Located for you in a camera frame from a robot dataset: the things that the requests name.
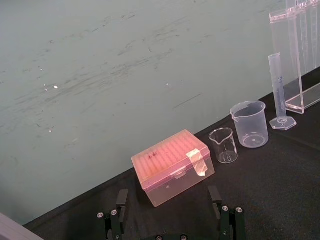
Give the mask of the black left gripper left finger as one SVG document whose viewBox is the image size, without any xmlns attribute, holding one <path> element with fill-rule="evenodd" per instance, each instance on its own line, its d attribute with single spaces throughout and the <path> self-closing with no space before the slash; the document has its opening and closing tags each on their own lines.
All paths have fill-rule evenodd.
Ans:
<svg viewBox="0 0 320 240">
<path fill-rule="evenodd" d="M 115 207 L 108 212 L 100 211 L 96 217 L 104 222 L 106 240 L 122 240 L 129 212 L 129 189 L 119 191 Z"/>
</svg>

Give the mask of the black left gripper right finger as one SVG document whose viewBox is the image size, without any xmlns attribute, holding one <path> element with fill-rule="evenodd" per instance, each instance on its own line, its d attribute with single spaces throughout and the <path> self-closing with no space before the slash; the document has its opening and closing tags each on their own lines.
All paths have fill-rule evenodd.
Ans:
<svg viewBox="0 0 320 240">
<path fill-rule="evenodd" d="M 218 223 L 219 240 L 246 240 L 245 210 L 241 206 L 231 208 L 223 204 L 218 188 L 208 186 L 213 213 Z"/>
</svg>

